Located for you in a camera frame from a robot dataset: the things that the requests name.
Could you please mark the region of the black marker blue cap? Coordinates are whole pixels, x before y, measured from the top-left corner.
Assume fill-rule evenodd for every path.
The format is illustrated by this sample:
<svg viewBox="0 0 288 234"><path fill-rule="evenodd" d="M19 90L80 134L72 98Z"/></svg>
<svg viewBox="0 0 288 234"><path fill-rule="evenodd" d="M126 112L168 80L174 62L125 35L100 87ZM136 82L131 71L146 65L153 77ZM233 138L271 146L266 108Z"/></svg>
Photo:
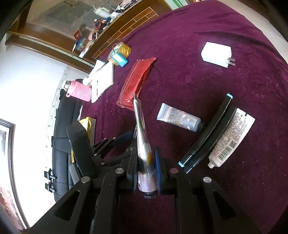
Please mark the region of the black marker blue cap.
<svg viewBox="0 0 288 234"><path fill-rule="evenodd" d="M231 94L226 94L224 101L222 102L221 106L219 107L218 111L216 112L215 116L213 117L212 121L209 125L202 130L199 138L193 143L189 151L183 156L183 158L178 162L178 164L184 168L188 162L192 159L193 156L199 151L205 141L209 138L215 127L218 125L220 120L223 118L226 109L228 108L230 102L232 101L233 96Z"/></svg>

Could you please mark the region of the black marker plain cap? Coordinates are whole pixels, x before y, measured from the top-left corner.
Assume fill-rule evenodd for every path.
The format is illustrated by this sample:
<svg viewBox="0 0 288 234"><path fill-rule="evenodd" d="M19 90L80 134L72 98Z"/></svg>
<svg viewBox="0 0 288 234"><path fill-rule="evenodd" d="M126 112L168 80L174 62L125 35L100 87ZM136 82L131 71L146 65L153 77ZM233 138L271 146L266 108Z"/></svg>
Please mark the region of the black marker plain cap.
<svg viewBox="0 0 288 234"><path fill-rule="evenodd" d="M205 158L205 156L213 150L214 146L231 123L236 113L236 109L237 108L234 105L230 106L227 113L224 115L224 118L221 120L219 126L208 138L208 141L202 146L199 152L196 153L192 160L184 167L183 171L186 174L195 168Z"/></svg>

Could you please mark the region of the white barcode cream tube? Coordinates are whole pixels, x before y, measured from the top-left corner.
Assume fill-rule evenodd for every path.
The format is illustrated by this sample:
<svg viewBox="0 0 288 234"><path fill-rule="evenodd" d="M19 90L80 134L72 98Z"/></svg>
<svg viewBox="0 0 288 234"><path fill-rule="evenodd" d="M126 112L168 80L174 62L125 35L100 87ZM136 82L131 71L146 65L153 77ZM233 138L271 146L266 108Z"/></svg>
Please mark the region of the white barcode cream tube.
<svg viewBox="0 0 288 234"><path fill-rule="evenodd" d="M255 118L237 108L235 115L209 155L208 167L220 167L233 154L245 138Z"/></svg>

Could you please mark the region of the yellow rimmed white tray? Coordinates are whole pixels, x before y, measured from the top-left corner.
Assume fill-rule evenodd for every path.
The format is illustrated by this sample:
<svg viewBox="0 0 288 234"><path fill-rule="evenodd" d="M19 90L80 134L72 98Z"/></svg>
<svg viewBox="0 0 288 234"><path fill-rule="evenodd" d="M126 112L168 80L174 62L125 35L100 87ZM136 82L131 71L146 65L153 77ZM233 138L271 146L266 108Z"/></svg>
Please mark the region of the yellow rimmed white tray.
<svg viewBox="0 0 288 234"><path fill-rule="evenodd" d="M80 121L74 121L66 128L71 145L71 163L77 163L76 156L83 156L92 150L91 132L93 131L92 118L87 117Z"/></svg>

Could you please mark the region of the floral hand cream tube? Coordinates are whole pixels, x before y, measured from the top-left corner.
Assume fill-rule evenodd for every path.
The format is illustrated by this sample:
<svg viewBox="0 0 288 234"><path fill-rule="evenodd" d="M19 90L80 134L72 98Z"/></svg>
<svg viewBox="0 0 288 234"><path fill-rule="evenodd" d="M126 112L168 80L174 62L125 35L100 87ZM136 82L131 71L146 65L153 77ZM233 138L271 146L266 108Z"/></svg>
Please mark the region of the floral hand cream tube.
<svg viewBox="0 0 288 234"><path fill-rule="evenodd" d="M204 125L199 117L181 111L165 103L162 103L160 107L157 120L188 129L193 132L201 131Z"/></svg>

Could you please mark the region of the pink crochet covered bottle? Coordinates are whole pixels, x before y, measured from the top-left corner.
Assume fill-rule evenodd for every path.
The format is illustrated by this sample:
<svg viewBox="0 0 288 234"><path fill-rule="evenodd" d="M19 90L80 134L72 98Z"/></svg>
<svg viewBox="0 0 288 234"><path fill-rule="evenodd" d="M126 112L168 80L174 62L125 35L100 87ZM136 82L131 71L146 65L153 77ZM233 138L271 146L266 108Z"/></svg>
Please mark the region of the pink crochet covered bottle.
<svg viewBox="0 0 288 234"><path fill-rule="evenodd" d="M76 80L68 80L63 84L63 89L66 92L66 97L74 97L86 102L91 101L92 89L85 86Z"/></svg>

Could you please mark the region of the white folded cloth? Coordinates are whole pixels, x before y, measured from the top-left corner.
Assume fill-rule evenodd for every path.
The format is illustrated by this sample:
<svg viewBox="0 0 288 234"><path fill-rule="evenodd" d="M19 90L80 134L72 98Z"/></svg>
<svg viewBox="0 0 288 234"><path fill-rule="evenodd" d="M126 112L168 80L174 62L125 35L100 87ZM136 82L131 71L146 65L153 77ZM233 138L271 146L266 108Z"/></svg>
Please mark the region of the white folded cloth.
<svg viewBox="0 0 288 234"><path fill-rule="evenodd" d="M114 64L96 60L96 64L87 78L82 83L91 88L91 102L96 102L99 97L114 84Z"/></svg>

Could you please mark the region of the red foil packet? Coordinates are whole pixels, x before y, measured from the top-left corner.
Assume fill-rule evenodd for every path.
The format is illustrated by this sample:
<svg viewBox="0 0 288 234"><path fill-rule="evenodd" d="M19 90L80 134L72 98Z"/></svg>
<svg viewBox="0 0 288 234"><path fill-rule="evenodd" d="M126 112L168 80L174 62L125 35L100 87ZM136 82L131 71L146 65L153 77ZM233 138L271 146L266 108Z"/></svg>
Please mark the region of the red foil packet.
<svg viewBox="0 0 288 234"><path fill-rule="evenodd" d="M137 59L133 64L119 94L116 104L121 108L133 111L134 94L138 97L147 80L156 57Z"/></svg>

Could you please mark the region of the yellow packing tape roll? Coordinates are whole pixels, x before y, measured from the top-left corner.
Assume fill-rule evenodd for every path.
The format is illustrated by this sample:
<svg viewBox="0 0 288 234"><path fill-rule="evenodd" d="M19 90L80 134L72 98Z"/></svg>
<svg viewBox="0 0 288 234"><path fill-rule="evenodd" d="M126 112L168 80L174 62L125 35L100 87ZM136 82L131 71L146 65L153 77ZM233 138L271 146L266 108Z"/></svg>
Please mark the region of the yellow packing tape roll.
<svg viewBox="0 0 288 234"><path fill-rule="evenodd" d="M124 58L127 59L131 53L131 48L123 42L113 44L112 49L111 49L110 53L108 54L107 60L109 62L111 62L112 64L118 66L118 64L116 64L116 62L112 60L112 55L116 52L118 52Z"/></svg>

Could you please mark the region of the wooden headboard shelf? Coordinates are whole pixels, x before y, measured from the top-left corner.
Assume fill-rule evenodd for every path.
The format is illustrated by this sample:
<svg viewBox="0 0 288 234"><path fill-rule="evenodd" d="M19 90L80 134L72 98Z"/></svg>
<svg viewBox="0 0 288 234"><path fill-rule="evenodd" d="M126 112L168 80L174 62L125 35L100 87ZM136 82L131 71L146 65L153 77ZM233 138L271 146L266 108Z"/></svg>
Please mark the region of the wooden headboard shelf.
<svg viewBox="0 0 288 234"><path fill-rule="evenodd" d="M89 73L114 44L168 11L164 1L30 1L9 27L5 45Z"/></svg>

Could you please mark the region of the white power adapter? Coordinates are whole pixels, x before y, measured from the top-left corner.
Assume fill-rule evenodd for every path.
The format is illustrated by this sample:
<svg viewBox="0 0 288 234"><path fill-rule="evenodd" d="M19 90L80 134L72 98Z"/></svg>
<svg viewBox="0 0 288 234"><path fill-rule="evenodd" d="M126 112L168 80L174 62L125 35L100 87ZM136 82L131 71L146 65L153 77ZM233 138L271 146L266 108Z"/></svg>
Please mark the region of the white power adapter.
<svg viewBox="0 0 288 234"><path fill-rule="evenodd" d="M218 66L227 68L229 65L235 66L235 59L232 58L230 46L206 42L201 51L202 60Z"/></svg>

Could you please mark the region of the framed wall picture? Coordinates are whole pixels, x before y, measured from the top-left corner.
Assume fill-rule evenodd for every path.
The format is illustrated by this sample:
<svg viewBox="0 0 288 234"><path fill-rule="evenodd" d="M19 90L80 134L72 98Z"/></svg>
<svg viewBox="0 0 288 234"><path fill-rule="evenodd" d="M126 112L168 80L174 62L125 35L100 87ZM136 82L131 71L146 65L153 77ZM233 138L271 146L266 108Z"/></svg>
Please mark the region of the framed wall picture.
<svg viewBox="0 0 288 234"><path fill-rule="evenodd" d="M14 177L13 143L15 124L1 120L1 208L17 229L29 227L23 213Z"/></svg>

